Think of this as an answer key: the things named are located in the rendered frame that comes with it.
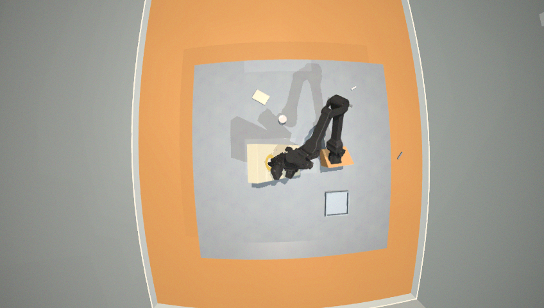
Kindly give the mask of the cream flat rectangular pad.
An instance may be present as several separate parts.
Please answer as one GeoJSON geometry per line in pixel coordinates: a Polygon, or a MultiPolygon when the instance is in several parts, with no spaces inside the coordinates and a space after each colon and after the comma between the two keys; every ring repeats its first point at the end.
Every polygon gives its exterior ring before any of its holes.
{"type": "Polygon", "coordinates": [[[269,99],[269,96],[265,95],[261,91],[257,90],[255,94],[253,95],[252,99],[257,100],[259,103],[262,103],[263,105],[266,104],[266,102],[269,99]]]}

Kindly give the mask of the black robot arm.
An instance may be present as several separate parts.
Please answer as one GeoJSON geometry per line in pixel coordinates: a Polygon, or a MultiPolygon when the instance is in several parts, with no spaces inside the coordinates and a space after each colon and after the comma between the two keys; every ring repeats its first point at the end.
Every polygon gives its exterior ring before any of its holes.
{"type": "Polygon", "coordinates": [[[327,127],[332,121],[332,135],[327,142],[327,149],[330,150],[328,159],[330,164],[342,163],[341,159],[345,154],[343,143],[341,141],[341,132],[343,127],[343,117],[350,106],[349,101],[342,96],[335,95],[327,100],[327,104],[321,110],[321,116],[316,124],[316,128],[312,136],[305,141],[305,144],[295,150],[288,151],[286,161],[294,165],[295,171],[292,169],[284,169],[285,177],[292,179],[299,169],[311,169],[313,162],[310,160],[318,158],[321,152],[321,140],[323,139],[327,127]],[[329,108],[331,107],[331,109],[329,108]]]}

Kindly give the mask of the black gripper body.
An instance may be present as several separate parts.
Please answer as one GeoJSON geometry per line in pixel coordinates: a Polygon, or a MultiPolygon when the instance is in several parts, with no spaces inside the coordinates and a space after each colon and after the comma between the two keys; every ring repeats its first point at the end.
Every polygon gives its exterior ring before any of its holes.
{"type": "MultiPolygon", "coordinates": [[[[292,150],[292,147],[288,146],[286,147],[285,151],[291,151],[292,150]]],[[[280,163],[277,163],[276,165],[274,165],[272,168],[271,168],[271,174],[274,178],[274,180],[279,180],[280,177],[282,176],[282,171],[286,168],[286,169],[292,169],[293,171],[296,170],[296,168],[294,167],[294,165],[290,164],[288,161],[286,161],[286,154],[287,153],[283,153],[282,154],[282,160],[280,163]]]]}

